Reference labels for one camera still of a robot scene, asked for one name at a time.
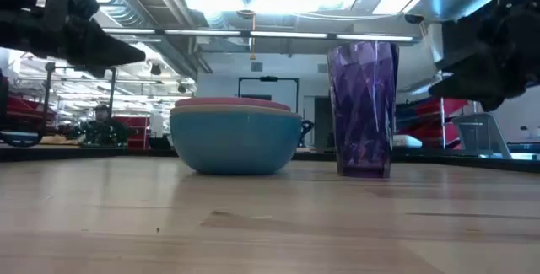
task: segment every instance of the purple glass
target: purple glass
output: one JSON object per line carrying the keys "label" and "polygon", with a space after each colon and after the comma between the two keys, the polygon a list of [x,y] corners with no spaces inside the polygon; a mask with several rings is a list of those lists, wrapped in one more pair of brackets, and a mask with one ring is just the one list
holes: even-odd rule
{"label": "purple glass", "polygon": [[361,41],[328,53],[340,175],[390,174],[396,104],[397,46]]}

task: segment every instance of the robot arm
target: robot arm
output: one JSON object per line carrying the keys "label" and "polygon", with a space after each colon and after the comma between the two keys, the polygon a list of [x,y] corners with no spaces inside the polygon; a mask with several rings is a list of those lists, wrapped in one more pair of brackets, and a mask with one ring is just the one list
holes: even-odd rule
{"label": "robot arm", "polygon": [[0,46],[53,56],[90,71],[145,59],[144,52],[106,34],[92,19],[96,0],[0,0]]}
{"label": "robot arm", "polygon": [[436,97],[475,100],[485,111],[496,110],[505,99],[539,85],[539,33],[537,6],[500,8],[480,24],[472,52],[445,67],[453,75],[429,92]]}

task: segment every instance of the blue bowl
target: blue bowl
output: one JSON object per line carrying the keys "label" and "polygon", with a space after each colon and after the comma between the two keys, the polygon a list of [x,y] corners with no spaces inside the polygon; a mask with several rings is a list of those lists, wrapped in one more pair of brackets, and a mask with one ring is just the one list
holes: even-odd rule
{"label": "blue bowl", "polygon": [[265,175],[293,157],[302,119],[285,110],[246,105],[174,108],[170,131],[176,152],[192,169],[220,175]]}

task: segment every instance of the ductwork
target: ductwork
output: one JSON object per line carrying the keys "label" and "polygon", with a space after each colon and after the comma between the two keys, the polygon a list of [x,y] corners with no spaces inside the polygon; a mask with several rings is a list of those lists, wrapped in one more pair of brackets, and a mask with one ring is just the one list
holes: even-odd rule
{"label": "ductwork", "polygon": [[[167,8],[172,12],[172,14],[175,16],[176,21],[178,21],[180,24],[187,26],[188,28],[196,28],[197,25],[192,19],[191,13],[188,10],[186,6],[186,2],[184,0],[162,0]],[[193,54],[192,52],[192,38],[189,41],[189,54]],[[197,60],[197,66],[201,67],[205,73],[213,73],[210,66],[202,59],[200,56],[197,56],[195,58]]]}
{"label": "ductwork", "polygon": [[[138,0],[112,0],[106,13],[123,27],[159,27],[158,22]],[[176,49],[166,37],[160,43],[153,43],[151,47],[161,53],[165,62],[181,76],[197,77],[197,67],[187,59],[188,55]]]}
{"label": "ductwork", "polygon": [[[231,26],[229,21],[223,16],[222,13],[206,13],[204,14],[206,21],[211,29],[216,30],[238,30]],[[214,37],[209,40],[210,44],[216,44],[223,47],[223,51],[249,51],[251,44],[249,38],[231,37],[231,38],[217,38]]]}

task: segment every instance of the white wall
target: white wall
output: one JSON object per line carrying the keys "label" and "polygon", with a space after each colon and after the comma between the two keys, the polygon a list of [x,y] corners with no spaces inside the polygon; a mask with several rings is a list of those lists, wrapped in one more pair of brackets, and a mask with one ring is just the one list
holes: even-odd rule
{"label": "white wall", "polygon": [[[328,96],[330,89],[326,77],[318,79],[299,79],[298,112],[303,115],[305,96]],[[282,103],[296,111],[296,83],[294,81],[277,81],[262,83],[257,80],[243,80],[241,94],[271,95],[272,101]],[[238,77],[226,75],[199,75],[197,81],[197,97],[237,97]]]}
{"label": "white wall", "polygon": [[[325,54],[302,55],[292,57],[280,54],[256,54],[256,60],[250,60],[250,53],[205,53],[204,60],[212,67],[216,75],[235,75],[237,77],[276,76],[282,78],[326,78],[326,74],[317,72],[319,64],[327,64]],[[251,71],[252,62],[261,62],[263,71]]]}
{"label": "white wall", "polygon": [[505,100],[492,114],[507,142],[540,142],[540,138],[524,138],[520,127],[534,130],[540,126],[540,87],[530,88],[522,96]]}

